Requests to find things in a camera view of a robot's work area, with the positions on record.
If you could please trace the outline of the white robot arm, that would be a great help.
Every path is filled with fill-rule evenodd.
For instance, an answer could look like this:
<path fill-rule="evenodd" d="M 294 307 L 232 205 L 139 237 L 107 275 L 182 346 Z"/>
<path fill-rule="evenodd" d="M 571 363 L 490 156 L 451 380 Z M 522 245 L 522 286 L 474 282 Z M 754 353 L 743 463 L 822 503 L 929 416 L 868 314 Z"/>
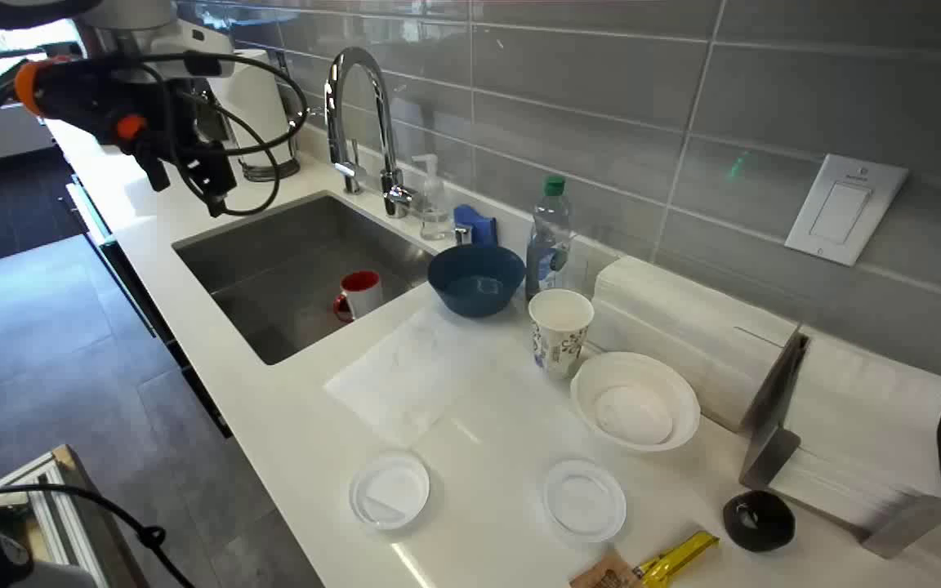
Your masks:
<path fill-rule="evenodd" d="M 155 190 L 167 169 L 206 205 L 226 211 L 234 190 L 209 80 L 229 71 L 232 41 L 175 12 L 174 0 L 0 0 L 0 28 L 74 19 L 86 51 L 53 49 L 0 74 L 0 108 L 66 119 L 135 156 Z"/>

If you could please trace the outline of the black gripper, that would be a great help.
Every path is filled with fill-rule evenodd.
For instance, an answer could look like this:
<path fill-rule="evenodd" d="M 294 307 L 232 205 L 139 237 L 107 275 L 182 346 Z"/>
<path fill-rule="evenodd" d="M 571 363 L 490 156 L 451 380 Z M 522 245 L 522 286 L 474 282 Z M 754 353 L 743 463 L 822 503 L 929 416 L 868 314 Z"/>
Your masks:
<path fill-rule="evenodd" d="M 193 181 L 206 211 L 223 214 L 234 177 L 213 102 L 187 80 L 119 80 L 111 96 L 107 137 L 137 159 L 150 190 Z"/>

